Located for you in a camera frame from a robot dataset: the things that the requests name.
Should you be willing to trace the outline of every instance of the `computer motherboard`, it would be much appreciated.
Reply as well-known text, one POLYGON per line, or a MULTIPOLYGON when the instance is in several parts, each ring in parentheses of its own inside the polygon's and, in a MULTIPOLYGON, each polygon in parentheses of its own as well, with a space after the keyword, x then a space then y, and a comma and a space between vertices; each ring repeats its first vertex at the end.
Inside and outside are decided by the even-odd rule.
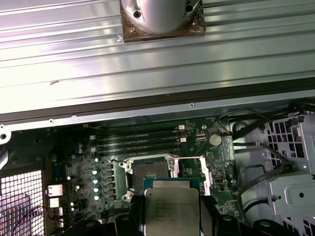
POLYGON ((212 195, 220 213, 240 218, 233 143, 223 126, 228 121, 196 118, 115 128, 84 124, 63 134, 65 163, 54 163, 52 173, 56 181, 66 177, 65 224, 105 222, 127 212, 133 195, 144 194, 144 179, 172 177, 199 179, 200 194, 212 195))

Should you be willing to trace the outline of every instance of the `green circuit board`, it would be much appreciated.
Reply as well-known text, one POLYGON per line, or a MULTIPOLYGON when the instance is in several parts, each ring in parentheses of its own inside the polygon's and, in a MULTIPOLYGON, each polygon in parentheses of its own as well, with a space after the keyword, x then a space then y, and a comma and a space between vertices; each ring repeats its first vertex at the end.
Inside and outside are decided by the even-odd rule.
MULTIPOLYGON (((223 120, 221 125, 229 126, 223 120)), ((82 211, 87 218, 93 218, 95 213, 105 210, 128 209, 129 203, 122 200, 128 190, 135 190, 142 186, 142 176, 147 178, 170 177, 165 170, 163 158, 137 160, 134 162, 133 175, 129 178, 124 168, 119 166, 120 161, 127 158, 158 155, 169 153, 179 157, 203 156, 206 166, 211 172, 211 195, 217 200, 217 208, 222 214, 230 214, 237 218, 239 208, 236 200, 235 158, 232 139, 224 135, 221 125, 213 118, 196 118, 177 120, 144 125, 107 128, 102 125, 91 128, 86 125, 82 137, 77 137, 80 142, 79 153, 72 156, 71 165, 67 168, 68 175, 79 175, 84 190, 74 192, 71 198, 87 198, 89 206, 82 211), (211 145, 209 138, 220 135, 221 143, 211 145), (98 169, 97 175, 92 175, 92 170, 98 169), (94 200, 93 178, 98 178, 100 199, 94 200)), ((200 194, 205 194, 205 176, 201 170, 198 158, 181 159, 178 177, 199 178, 200 194)))

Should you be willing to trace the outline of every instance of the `red wire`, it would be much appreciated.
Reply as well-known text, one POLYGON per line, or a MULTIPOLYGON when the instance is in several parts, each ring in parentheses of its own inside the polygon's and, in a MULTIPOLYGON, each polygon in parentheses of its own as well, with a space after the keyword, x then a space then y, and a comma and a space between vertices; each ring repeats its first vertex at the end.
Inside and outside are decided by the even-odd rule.
POLYGON ((14 228, 13 228, 12 231, 11 231, 11 236, 14 235, 14 232, 15 232, 16 228, 17 228, 18 225, 22 222, 22 220, 23 220, 24 218, 26 218, 29 214, 31 214, 33 211, 35 211, 36 209, 38 209, 38 208, 40 208, 40 207, 44 208, 44 209, 47 211, 47 217, 48 217, 49 219, 54 220, 54 221, 58 221, 58 222, 62 222, 61 220, 54 219, 54 218, 52 218, 51 216, 49 216, 49 209, 48 209, 47 207, 45 207, 45 206, 35 206, 35 207, 33 207, 32 209, 30 209, 30 210, 15 224, 14 228))

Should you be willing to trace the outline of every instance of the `copper base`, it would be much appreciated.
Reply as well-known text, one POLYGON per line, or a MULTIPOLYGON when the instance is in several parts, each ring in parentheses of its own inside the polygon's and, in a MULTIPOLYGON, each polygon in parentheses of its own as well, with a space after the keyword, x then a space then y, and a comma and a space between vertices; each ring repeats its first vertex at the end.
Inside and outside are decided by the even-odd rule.
POLYGON ((122 24, 123 24, 123 35, 124 42, 139 42, 139 41, 149 41, 149 40, 157 40, 157 39, 165 39, 165 38, 175 38, 175 37, 183 37, 183 36, 192 36, 192 35, 204 35, 206 32, 206 23, 203 14, 203 7, 200 4, 197 14, 193 18, 191 22, 187 25, 173 32, 165 33, 165 34, 154 34, 147 33, 143 30, 137 28, 127 17, 124 8, 121 4, 121 15, 122 15, 122 24))

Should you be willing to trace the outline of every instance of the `cpu socket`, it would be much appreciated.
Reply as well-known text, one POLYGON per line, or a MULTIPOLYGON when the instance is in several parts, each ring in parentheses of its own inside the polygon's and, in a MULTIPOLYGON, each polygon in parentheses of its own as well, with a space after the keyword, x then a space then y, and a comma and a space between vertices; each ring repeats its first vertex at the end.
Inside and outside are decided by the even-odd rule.
POLYGON ((127 193, 122 200, 130 202, 134 194, 143 195, 143 179, 178 177, 179 166, 175 161, 179 156, 157 154, 128 158, 119 163, 125 169, 127 193))

